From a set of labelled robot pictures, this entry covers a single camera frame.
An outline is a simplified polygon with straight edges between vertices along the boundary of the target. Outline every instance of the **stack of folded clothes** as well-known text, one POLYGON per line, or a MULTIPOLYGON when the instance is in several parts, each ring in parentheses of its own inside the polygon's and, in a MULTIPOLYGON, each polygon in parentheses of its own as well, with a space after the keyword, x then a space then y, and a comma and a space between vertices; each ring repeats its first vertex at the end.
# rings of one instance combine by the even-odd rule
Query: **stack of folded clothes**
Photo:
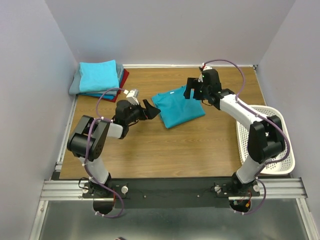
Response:
MULTIPOLYGON (((128 76, 129 72, 115 60, 99 63, 80 62, 69 94, 100 98, 108 89, 123 88, 128 76)), ((103 98, 115 102, 119 93, 118 90, 111 90, 103 98)))

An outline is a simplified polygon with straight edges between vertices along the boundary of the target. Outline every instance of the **gray floor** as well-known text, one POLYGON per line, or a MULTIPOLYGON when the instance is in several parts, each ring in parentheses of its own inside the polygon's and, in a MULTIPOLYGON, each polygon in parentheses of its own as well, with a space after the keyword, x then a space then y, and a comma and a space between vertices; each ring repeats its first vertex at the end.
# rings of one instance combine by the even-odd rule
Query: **gray floor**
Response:
MULTIPOLYGON (((253 207, 260 200, 254 200, 253 207)), ((88 201, 50 202, 42 240, 306 240, 295 199, 267 199, 242 216, 226 208, 127 209, 117 219, 94 215, 88 201)))

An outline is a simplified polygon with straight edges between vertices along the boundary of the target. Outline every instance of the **screw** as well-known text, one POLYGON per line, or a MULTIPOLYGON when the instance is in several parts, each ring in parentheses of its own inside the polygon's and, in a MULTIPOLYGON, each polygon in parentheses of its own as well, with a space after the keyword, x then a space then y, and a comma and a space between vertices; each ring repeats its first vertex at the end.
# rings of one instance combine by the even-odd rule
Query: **screw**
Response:
POLYGON ((219 194, 221 192, 221 187, 219 187, 218 185, 215 186, 214 191, 219 194))
POLYGON ((121 192, 123 193, 123 194, 126 194, 127 192, 128 192, 128 187, 127 186, 123 186, 122 188, 121 188, 121 192))
POLYGON ((254 185, 253 190, 258 193, 260 192, 260 187, 258 185, 254 185))
POLYGON ((83 194, 87 194, 88 192, 89 192, 89 189, 86 189, 86 188, 82 189, 83 194))

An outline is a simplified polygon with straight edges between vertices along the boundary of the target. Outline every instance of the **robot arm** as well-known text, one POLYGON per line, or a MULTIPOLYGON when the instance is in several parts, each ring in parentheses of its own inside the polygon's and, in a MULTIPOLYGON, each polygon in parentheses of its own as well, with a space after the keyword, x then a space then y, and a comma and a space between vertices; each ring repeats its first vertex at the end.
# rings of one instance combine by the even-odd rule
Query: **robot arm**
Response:
POLYGON ((85 164, 86 150, 89 144, 86 167, 92 176, 106 187, 111 185, 111 175, 100 157, 106 138, 123 139, 131 125, 138 121, 151 120, 160 113, 160 110, 150 105, 146 99, 143 100, 145 107, 140 105, 137 100, 138 90, 125 90, 124 93, 126 100, 120 100, 116 103, 115 115, 111 122, 103 119, 96 121, 93 117, 83 115, 67 142, 67 149, 75 157, 78 157, 82 164, 85 164), (92 124, 94 126, 90 134, 90 142, 88 142, 88 134, 92 124))
POLYGON ((232 175, 230 186, 226 189, 233 194, 245 191, 254 184, 256 175, 264 167, 265 162, 286 148, 283 136, 258 115, 273 122, 282 130, 280 118, 276 115, 268 117, 257 112, 237 98, 230 89, 222 89, 218 72, 211 67, 205 67, 199 78, 187 79, 184 92, 186 99, 190 98, 191 89, 194 89, 194 99, 207 100, 209 104, 228 113, 249 131, 247 144, 249 155, 244 164, 232 175))

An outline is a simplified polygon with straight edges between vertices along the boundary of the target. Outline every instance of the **wire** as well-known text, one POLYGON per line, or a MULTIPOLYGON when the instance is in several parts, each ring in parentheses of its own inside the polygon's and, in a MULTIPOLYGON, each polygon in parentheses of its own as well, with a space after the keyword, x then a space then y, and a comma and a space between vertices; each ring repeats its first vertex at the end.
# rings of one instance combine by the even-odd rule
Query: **wire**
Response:
POLYGON ((201 102, 202 102, 202 104, 207 105, 207 106, 209 106, 209 107, 212 106, 212 104, 207 104, 207 103, 205 103, 203 100, 201 100, 201 102))
POLYGON ((102 118, 95 118, 95 119, 92 121, 91 125, 90 125, 89 132, 88 132, 88 138, 87 138, 87 142, 86 142, 86 147, 85 147, 85 158, 84 158, 83 164, 84 164, 84 169, 85 169, 86 173, 89 175, 89 177, 90 177, 94 182, 96 182, 99 186, 101 186, 102 188, 108 190, 109 192, 113 193, 114 195, 116 195, 116 196, 119 198, 119 200, 120 200, 120 202, 121 202, 121 210, 120 210, 120 212, 117 213, 116 215, 104 215, 104 214, 101 214, 101 213, 99 213, 99 212, 96 212, 97 215, 100 215, 100 216, 102 216, 102 217, 104 217, 104 218, 114 219, 114 218, 119 217, 119 216, 122 214, 122 212, 123 212, 124 209, 125 209, 125 203, 124 203, 123 199, 121 198, 121 196, 119 195, 119 193, 117 193, 117 192, 114 191, 113 189, 111 189, 111 188, 103 185, 100 181, 98 181, 98 180, 95 178, 95 176, 93 176, 93 175, 91 174, 91 172, 90 172, 90 170, 89 170, 89 168, 88 168, 88 164, 87 164, 87 163, 88 163, 88 157, 89 157, 89 148, 90 148, 91 134, 92 134, 92 131, 93 131, 93 129, 94 129, 94 126, 95 126, 96 122, 99 121, 99 120, 103 120, 103 119, 102 119, 102 118))
POLYGON ((101 99, 104 97, 104 95, 106 93, 108 93, 109 91, 114 91, 114 90, 117 90, 117 91, 124 91, 123 88, 118 88, 118 87, 114 87, 114 88, 110 88, 108 89, 107 91, 105 91, 98 99, 98 101, 96 102, 96 105, 95 105, 95 113, 99 116, 99 118, 103 118, 104 121, 107 121, 107 122, 111 122, 111 119, 109 118, 104 118, 102 115, 99 114, 99 111, 98 111, 98 106, 99 106, 99 103, 101 101, 101 99))
POLYGON ((259 183, 261 183, 261 184, 262 184, 262 187, 263 187, 264 194, 263 194, 262 201, 261 201, 260 204, 259 204, 254 210, 252 210, 252 211, 239 212, 239 213, 241 213, 242 215, 249 215, 249 214, 255 213, 256 211, 258 211, 258 210, 262 207, 262 205, 263 205, 263 204, 265 203, 265 201, 266 201, 266 197, 267 197, 266 185, 265 185, 264 182, 261 181, 260 179, 257 178, 256 180, 257 180, 259 183))
MULTIPOLYGON (((212 192, 212 188, 215 188, 215 187, 217 187, 217 186, 215 186, 215 185, 211 186, 210 189, 209 189, 209 191, 212 192)), ((218 191, 221 190, 221 189, 222 189, 222 187, 219 187, 219 189, 214 190, 214 192, 216 193, 216 192, 218 192, 218 191)))
POLYGON ((285 155, 281 158, 281 159, 278 159, 278 160, 270 160, 270 161, 266 161, 263 166, 261 167, 261 169, 259 169, 259 171, 255 174, 255 177, 258 176, 259 173, 261 173, 261 171, 264 169, 264 167, 268 164, 276 164, 276 163, 280 163, 282 162, 283 160, 285 160, 289 154, 290 154, 290 150, 291 150, 291 147, 290 147, 290 142, 289 142, 289 139, 287 138, 287 136, 285 135, 284 131, 281 130, 280 127, 278 127, 274 122, 272 122, 271 120, 269 120, 268 118, 264 117, 264 116, 261 116, 260 114, 258 114, 256 111, 250 109, 249 107, 247 107, 245 104, 242 103, 241 100, 238 99, 239 97, 239 94, 244 90, 245 88, 245 84, 246 84, 246 77, 245 77, 245 74, 244 72, 240 69, 240 67, 238 67, 237 64, 233 63, 232 61, 229 61, 229 60, 225 60, 225 59, 215 59, 215 60, 209 60, 209 61, 206 61, 202 64, 202 69, 205 68, 205 66, 208 64, 208 63, 212 63, 212 62, 227 62, 227 63, 230 63, 232 64, 233 66, 236 67, 236 69, 238 69, 238 71, 241 73, 241 76, 242 76, 242 86, 241 86, 241 89, 239 90, 239 92, 235 95, 235 101, 241 106, 243 107, 245 110, 247 110, 248 112, 250 112, 251 114, 257 116, 258 118, 266 121, 268 124, 272 125, 284 138, 285 140, 285 143, 286 143, 286 147, 287 147, 287 150, 286 150, 286 153, 285 155))
MULTIPOLYGON (((251 191, 250 190, 248 190, 248 193, 249 193, 249 202, 250 202, 250 199, 251 199, 251 197, 252 197, 252 194, 251 194, 251 191)), ((244 196, 243 198, 241 198, 240 200, 238 200, 237 202, 238 203, 242 203, 242 201, 246 198, 247 196, 244 196)))
POLYGON ((250 198, 249 198, 249 204, 251 203, 251 198, 252 198, 252 193, 251 193, 251 191, 250 190, 248 190, 248 192, 249 192, 249 194, 250 194, 250 198))
POLYGON ((136 120, 136 121, 134 121, 133 123, 129 124, 128 127, 131 127, 131 126, 137 124, 138 122, 139 122, 139 120, 136 120))
POLYGON ((79 187, 80 189, 89 190, 89 188, 88 188, 87 186, 80 186, 80 183, 81 183, 82 180, 87 180, 87 181, 88 181, 89 178, 87 178, 87 177, 82 177, 82 178, 80 178, 79 181, 78 181, 78 187, 79 187))

